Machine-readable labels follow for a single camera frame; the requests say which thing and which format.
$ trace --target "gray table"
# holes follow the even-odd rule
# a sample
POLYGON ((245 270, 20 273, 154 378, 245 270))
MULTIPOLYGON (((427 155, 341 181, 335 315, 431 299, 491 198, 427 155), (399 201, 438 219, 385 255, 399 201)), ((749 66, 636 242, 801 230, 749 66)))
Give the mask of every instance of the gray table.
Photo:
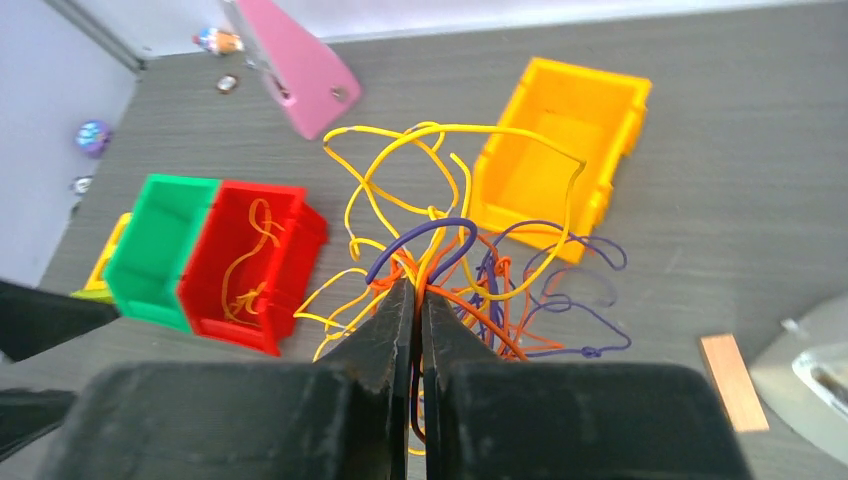
MULTIPOLYGON (((605 313, 634 345, 605 359, 703 370, 697 338, 730 331, 751 360, 778 334, 781 319, 848 287, 847 14, 844 4, 808 5, 341 44, 336 50, 367 92, 343 123, 393 129, 421 120, 494 123, 534 55, 651 78, 640 146, 619 169, 598 231, 630 256, 625 272, 610 275, 619 302, 605 313)), ((151 172, 308 187, 310 203, 333 225, 313 286, 350 265, 341 214, 355 182, 319 143, 286 127, 240 62, 198 54, 151 64, 44 288, 82 286, 115 220, 151 172), (220 95, 213 86, 227 72, 243 82, 220 95)), ((449 147, 472 160, 483 141, 454 135, 449 147)), ((364 168, 385 141, 356 135, 337 144, 364 168)), ((379 180, 419 204, 443 202, 448 193, 412 149, 392 157, 379 180)), ((390 212, 400 228, 419 221, 390 212)), ((355 222, 388 238, 364 202, 355 222)), ((531 253, 515 244, 504 249, 516 259, 531 253)), ((593 260, 589 265, 600 268, 593 260)), ((316 309, 329 313, 360 291, 360 282, 328 291, 316 309)), ((568 287, 598 293, 577 276, 568 287)), ((571 345, 610 340, 596 323, 574 315, 540 316, 537 330, 571 345)), ((283 344, 285 358, 309 358, 320 336, 318 326, 304 324, 283 344)), ((0 386, 77 390, 109 365, 142 359, 273 361, 121 319, 0 368, 0 386)), ((758 478, 848 478, 848 469, 768 415, 770 432, 741 437, 758 478)), ((0 464, 0 476, 31 478, 51 437, 0 464)), ((419 459, 410 478, 423 478, 419 459)))

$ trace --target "pink plastic piece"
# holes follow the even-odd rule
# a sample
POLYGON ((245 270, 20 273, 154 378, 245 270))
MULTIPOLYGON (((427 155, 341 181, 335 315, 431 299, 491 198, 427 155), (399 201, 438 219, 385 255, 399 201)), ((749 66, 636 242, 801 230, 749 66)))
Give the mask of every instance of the pink plastic piece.
POLYGON ((313 140, 362 95, 347 65, 273 0, 235 0, 250 25, 268 69, 259 65, 271 96, 292 126, 313 140))

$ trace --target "tangled wires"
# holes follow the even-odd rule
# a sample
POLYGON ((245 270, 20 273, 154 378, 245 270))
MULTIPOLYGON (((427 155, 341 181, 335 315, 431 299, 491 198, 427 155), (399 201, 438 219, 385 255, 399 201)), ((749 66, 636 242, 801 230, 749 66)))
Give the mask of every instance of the tangled wires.
MULTIPOLYGON (((585 169, 585 161, 569 155, 554 142, 532 131, 483 125, 441 125, 434 122, 423 122, 404 132, 395 132, 369 126, 339 128, 329 132, 324 137, 323 146, 327 154, 342 165, 359 182, 344 212, 344 225, 350 237, 348 249, 351 259, 354 262, 360 260, 362 245, 377 249, 379 254, 376 261, 368 270, 360 267, 352 267, 334 275, 310 295, 295 313, 296 318, 316 320, 324 324, 325 338, 316 350, 314 359, 317 360, 321 356, 322 351, 330 342, 341 339, 353 332, 362 319, 369 312, 376 309, 377 304, 388 294, 394 282, 402 278, 408 279, 415 286, 416 315, 420 312, 426 292, 441 295, 456 306, 457 315, 468 328, 475 331, 483 342, 506 359, 526 361, 533 357, 569 353, 578 353, 587 358, 596 358, 607 351, 626 349, 632 343, 623 331, 604 319, 593 308, 574 301, 564 293, 553 293, 552 290, 556 288, 556 285, 563 276, 568 273, 579 272, 578 267, 566 266, 557 269, 553 273, 550 273, 547 279, 544 280, 542 294, 539 298, 534 297, 531 293, 530 287, 541 278, 546 269, 555 261, 563 246, 569 242, 582 243, 590 252, 603 258, 613 270, 621 270, 626 266, 627 257, 624 250, 612 241, 599 237, 578 237, 569 232, 572 191, 574 190, 577 178, 585 169), (388 137, 393 140, 377 155, 366 172, 361 174, 330 147, 330 141, 333 138, 349 132, 369 133, 388 137), (465 162, 456 154, 451 153, 449 155, 452 162, 462 171, 464 176, 465 189, 464 193, 460 195, 457 182, 438 155, 439 148, 444 143, 447 132, 518 135, 539 142, 562 155, 567 161, 575 162, 577 167, 571 177, 567 179, 561 224, 543 220, 529 220, 517 223, 503 232, 487 234, 478 232, 477 226, 468 219, 471 196, 471 171, 465 162), (428 135, 436 135, 436 141, 433 145, 428 145, 422 141, 422 138, 428 135), (451 203, 446 210, 440 210, 433 205, 426 207, 411 205, 373 182, 374 174, 386 158, 398 148, 410 143, 423 150, 445 177, 453 194, 451 203), (394 238, 391 244, 383 245, 373 238, 362 237, 354 232, 350 216, 353 205, 362 192, 365 193, 375 216, 394 238), (387 200, 408 212, 421 215, 427 221, 401 234, 383 214, 377 203, 377 197, 387 200), (454 227, 458 227, 458 232, 449 243, 443 246, 448 229, 454 227), (552 239, 550 247, 540 251, 527 263, 518 284, 513 282, 511 277, 511 270, 513 268, 511 258, 501 255, 497 248, 499 242, 513 231, 549 234, 552 239), (416 257, 407 248, 407 244, 411 240, 426 234, 431 234, 429 245, 420 256, 416 257), (472 269, 468 260, 468 252, 477 242, 485 245, 488 250, 480 264, 475 269, 472 269), (621 258, 620 262, 616 263, 611 259, 609 253, 605 251, 608 248, 618 252, 618 256, 621 258), (390 266, 388 276, 378 278, 380 270, 386 263, 390 266), (457 269, 462 270, 466 281, 465 286, 447 288, 446 283, 452 278, 457 269), (323 290, 349 274, 363 275, 365 277, 365 289, 357 298, 342 305, 328 317, 321 317, 314 313, 306 312, 306 309, 323 290), (369 295, 372 296, 372 299, 352 320, 346 324, 338 321, 346 311, 363 303, 369 295), (524 311, 516 321, 514 320, 516 317, 514 310, 516 308, 513 308, 511 305, 511 300, 519 295, 524 296, 524 311), (530 331, 530 327, 540 311, 563 313, 578 310, 594 316, 622 337, 623 342, 617 345, 603 347, 585 346, 581 348, 566 348, 560 343, 535 335, 530 331), (524 340, 527 340, 529 343, 535 342, 536 345, 523 346, 522 342, 524 340)), ((607 295, 610 297, 607 302, 608 305, 614 303, 615 289, 608 281, 590 271, 583 271, 583 273, 595 276, 607 288, 607 295)), ((418 391, 417 379, 419 376, 419 365, 415 362, 412 391, 416 393, 418 391)), ((418 425, 419 398, 417 395, 413 395, 413 397, 414 399, 411 402, 413 430, 423 440, 424 432, 418 425)))

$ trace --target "bin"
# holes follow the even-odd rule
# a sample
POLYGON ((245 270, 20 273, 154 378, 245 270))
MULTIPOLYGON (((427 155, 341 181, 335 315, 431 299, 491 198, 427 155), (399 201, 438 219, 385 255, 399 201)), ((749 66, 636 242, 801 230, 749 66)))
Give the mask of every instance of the bin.
POLYGON ((214 179, 148 177, 103 272, 124 316, 191 332, 176 288, 220 185, 214 179))
MULTIPOLYGON (((604 218, 612 178, 622 155, 636 144, 651 81, 533 58, 513 92, 499 126, 531 130, 586 161, 571 194, 570 231, 589 235, 604 218)), ((502 231, 530 219, 562 223, 565 191, 577 162, 530 139, 494 134, 474 167, 471 219, 502 231)), ((510 233, 542 249, 546 234, 510 233)), ((578 263, 584 247, 571 242, 559 252, 578 263)))
POLYGON ((195 334, 280 355, 277 344, 294 330, 294 312, 327 241, 327 223, 306 204, 306 193, 221 184, 177 289, 195 334))
POLYGON ((94 264, 94 268, 88 275, 88 280, 85 282, 83 290, 106 290, 108 288, 106 286, 106 280, 103 279, 103 271, 106 269, 106 265, 109 264, 109 260, 112 259, 112 255, 115 254, 115 248, 118 246, 118 242, 121 240, 121 236, 123 236, 124 230, 129 225, 131 219, 132 213, 125 213, 118 217, 118 222, 115 223, 109 239, 106 240, 106 245, 103 246, 97 263, 94 264))

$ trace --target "white wall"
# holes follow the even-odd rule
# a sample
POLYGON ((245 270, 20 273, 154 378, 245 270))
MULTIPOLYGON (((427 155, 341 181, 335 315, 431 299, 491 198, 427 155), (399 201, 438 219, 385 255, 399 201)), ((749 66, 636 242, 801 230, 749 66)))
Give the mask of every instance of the white wall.
POLYGON ((76 129, 117 125, 136 79, 41 1, 0 1, 0 32, 0 277, 36 285, 76 202, 71 180, 97 167, 76 129))
MULTIPOLYGON (((199 51, 219 0, 76 0, 140 56, 199 51)), ((372 38, 746 8, 803 0, 275 0, 322 38, 372 38)))

